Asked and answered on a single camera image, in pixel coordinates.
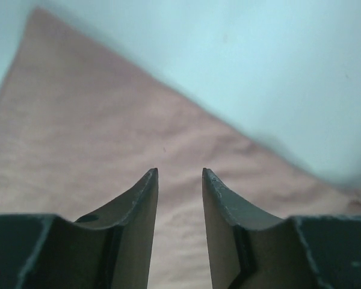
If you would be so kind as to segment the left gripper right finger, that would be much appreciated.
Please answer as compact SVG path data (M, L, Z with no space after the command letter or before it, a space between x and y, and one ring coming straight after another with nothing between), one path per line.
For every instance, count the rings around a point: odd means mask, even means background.
M214 288L361 288L361 216L278 218L202 172Z

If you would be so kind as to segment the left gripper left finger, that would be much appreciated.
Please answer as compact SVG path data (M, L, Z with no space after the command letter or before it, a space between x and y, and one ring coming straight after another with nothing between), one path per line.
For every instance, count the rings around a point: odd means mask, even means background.
M146 288L158 171L71 222L0 214L0 288Z

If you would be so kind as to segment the pink t shirt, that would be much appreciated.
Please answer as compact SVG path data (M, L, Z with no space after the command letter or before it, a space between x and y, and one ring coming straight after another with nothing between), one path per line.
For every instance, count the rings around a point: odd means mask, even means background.
M212 286L203 168L279 217L361 214L361 192L302 172L36 8L0 88L0 212L77 219L153 167L150 288Z

